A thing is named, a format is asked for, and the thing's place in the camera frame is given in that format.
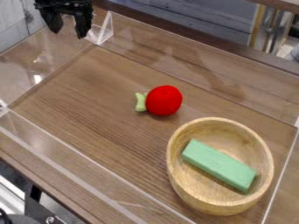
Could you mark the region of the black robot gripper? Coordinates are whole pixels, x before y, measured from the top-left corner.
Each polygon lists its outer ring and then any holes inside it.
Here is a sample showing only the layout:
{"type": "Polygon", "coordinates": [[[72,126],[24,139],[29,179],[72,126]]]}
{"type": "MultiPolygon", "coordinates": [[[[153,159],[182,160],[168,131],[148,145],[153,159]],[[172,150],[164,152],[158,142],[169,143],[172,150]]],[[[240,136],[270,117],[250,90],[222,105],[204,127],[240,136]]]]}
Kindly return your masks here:
{"type": "Polygon", "coordinates": [[[33,6],[53,33],[58,33],[62,27],[61,14],[68,14],[74,15],[77,38],[86,37],[93,18],[92,0],[33,0],[33,6]]]}

